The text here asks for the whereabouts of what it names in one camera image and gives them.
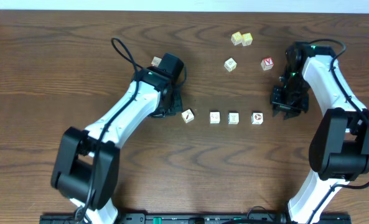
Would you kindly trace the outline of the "wooden block soccer ball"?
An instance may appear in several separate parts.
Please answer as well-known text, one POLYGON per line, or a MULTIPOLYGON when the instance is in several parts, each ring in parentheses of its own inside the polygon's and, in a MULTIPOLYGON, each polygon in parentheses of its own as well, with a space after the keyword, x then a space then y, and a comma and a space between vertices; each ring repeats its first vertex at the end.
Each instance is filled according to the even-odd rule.
POLYGON ((262 124, 263 123, 263 113, 253 113, 251 117, 252 124, 262 124))

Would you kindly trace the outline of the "yellow block left of pair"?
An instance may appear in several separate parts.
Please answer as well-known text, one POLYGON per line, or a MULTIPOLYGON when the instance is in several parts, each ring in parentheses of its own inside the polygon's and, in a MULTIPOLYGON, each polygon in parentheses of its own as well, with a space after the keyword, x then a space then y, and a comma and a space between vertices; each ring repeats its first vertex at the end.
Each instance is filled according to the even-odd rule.
POLYGON ((243 36, 240 32, 235 32, 231 35, 231 42, 233 45, 241 44, 243 41, 243 36))

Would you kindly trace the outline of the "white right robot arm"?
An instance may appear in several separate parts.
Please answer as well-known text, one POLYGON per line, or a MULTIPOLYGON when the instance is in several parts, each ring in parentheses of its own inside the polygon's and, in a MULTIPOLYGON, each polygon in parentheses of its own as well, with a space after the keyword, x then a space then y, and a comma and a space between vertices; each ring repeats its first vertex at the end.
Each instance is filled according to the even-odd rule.
POLYGON ((309 146, 310 171, 286 205, 286 223, 318 223, 340 189, 369 187, 369 110, 343 77, 330 39, 294 42, 287 64, 273 88, 273 113, 295 118, 309 109, 312 90, 322 120, 309 146))

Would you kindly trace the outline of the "wooden block red side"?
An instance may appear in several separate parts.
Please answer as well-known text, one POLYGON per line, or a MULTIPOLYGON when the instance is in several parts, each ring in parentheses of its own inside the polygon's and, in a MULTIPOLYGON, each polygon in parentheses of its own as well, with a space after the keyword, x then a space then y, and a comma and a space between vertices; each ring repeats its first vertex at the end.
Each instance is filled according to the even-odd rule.
POLYGON ((162 61, 162 59, 161 59, 161 58, 159 58, 159 57, 154 57, 154 58, 153 58, 153 60, 152 60, 152 62, 151 62, 151 65, 152 65, 153 67, 158 67, 158 66, 159 66, 159 64, 161 63, 161 61, 162 61))

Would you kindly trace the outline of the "wooden block hammer print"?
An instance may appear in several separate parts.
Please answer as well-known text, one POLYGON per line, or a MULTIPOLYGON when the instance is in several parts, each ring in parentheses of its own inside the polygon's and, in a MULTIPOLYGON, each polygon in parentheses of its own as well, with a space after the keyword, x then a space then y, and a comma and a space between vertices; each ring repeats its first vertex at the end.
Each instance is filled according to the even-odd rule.
POLYGON ((184 112, 182 112, 182 119, 185 123, 189 123, 194 120, 195 116, 191 109, 187 109, 184 112))

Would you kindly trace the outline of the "wooden block hourglass print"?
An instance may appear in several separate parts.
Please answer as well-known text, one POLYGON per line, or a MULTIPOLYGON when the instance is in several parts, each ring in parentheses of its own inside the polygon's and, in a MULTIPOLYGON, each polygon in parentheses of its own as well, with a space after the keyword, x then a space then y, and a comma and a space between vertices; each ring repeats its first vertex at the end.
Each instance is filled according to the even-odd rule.
POLYGON ((239 123, 239 113, 230 112, 228 114, 228 124, 238 124, 239 123))

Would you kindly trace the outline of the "yellow block of pair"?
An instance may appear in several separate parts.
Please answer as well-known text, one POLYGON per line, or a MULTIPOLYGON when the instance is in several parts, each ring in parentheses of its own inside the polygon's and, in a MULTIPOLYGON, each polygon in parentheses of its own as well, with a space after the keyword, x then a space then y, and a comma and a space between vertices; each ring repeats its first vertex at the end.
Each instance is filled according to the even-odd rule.
POLYGON ((248 46, 251 45, 253 41, 253 36, 250 33, 245 33, 242 35, 242 45, 248 46))
POLYGON ((231 42, 233 45, 241 44, 243 41, 243 36, 240 32, 235 32, 231 35, 231 42))

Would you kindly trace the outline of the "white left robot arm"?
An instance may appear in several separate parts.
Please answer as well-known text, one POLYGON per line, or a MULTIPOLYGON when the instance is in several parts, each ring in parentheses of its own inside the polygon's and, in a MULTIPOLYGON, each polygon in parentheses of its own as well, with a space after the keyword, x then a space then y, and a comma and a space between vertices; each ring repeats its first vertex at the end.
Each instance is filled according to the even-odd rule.
POLYGON ((77 205, 73 223, 114 223, 118 211, 111 196, 118 182, 120 150, 150 114, 174 105, 183 67, 136 70, 127 92, 112 109, 84 130, 62 135, 51 185, 77 205))

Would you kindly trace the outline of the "wooden block red letter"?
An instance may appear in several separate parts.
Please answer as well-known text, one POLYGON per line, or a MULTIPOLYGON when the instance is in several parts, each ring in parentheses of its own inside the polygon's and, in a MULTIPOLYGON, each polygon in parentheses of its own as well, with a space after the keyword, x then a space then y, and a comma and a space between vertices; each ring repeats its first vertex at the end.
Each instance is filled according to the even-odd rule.
POLYGON ((271 57, 266 57, 261 61, 261 68, 266 71, 272 69, 274 66, 274 61, 271 57))

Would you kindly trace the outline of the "yellow block right of pair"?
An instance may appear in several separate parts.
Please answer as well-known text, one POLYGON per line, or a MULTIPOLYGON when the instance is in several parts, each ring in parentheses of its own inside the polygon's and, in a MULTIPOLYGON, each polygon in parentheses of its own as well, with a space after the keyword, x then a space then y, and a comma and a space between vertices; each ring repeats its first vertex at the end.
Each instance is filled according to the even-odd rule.
POLYGON ((242 35, 242 45, 248 46, 251 45, 253 41, 253 36, 250 33, 245 33, 242 35))

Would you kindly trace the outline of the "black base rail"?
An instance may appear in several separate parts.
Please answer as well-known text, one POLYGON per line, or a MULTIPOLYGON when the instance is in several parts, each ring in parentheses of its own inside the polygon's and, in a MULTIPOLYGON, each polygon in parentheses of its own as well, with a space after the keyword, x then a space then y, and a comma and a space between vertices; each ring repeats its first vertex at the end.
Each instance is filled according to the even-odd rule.
MULTIPOLYGON (((252 220, 272 222, 272 223, 291 223, 285 215, 270 214, 267 212, 253 212, 250 215, 241 214, 229 214, 229 215, 207 215, 207 214, 196 214, 196 215, 161 215, 151 214, 147 215, 144 213, 127 213, 118 215, 118 218, 114 223, 124 224, 165 224, 165 223, 177 223, 177 224, 189 224, 189 223, 225 223, 233 220, 252 220)), ((40 224, 57 224, 57 223, 75 223, 72 217, 68 215, 41 215, 40 224)), ((320 220, 317 223, 323 224, 351 224, 352 220, 350 215, 346 214, 323 214, 320 216, 320 220)))

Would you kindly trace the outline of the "wooden block number eight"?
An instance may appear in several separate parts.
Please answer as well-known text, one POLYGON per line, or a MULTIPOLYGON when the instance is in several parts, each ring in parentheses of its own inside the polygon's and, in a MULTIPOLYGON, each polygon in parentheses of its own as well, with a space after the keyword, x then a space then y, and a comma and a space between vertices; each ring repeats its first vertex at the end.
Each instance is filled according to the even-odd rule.
POLYGON ((212 111, 210 112, 210 124, 218 124, 220 122, 220 112, 212 111))

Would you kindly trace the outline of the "wooden block brown print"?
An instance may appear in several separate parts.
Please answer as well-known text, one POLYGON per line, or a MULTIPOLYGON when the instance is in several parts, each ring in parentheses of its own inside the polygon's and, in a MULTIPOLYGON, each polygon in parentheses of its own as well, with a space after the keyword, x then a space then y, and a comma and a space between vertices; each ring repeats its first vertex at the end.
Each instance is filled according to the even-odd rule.
POLYGON ((233 58, 229 58, 227 61, 225 61, 224 63, 224 67, 226 68, 226 70, 228 72, 233 71, 237 66, 237 63, 235 62, 235 60, 233 58))

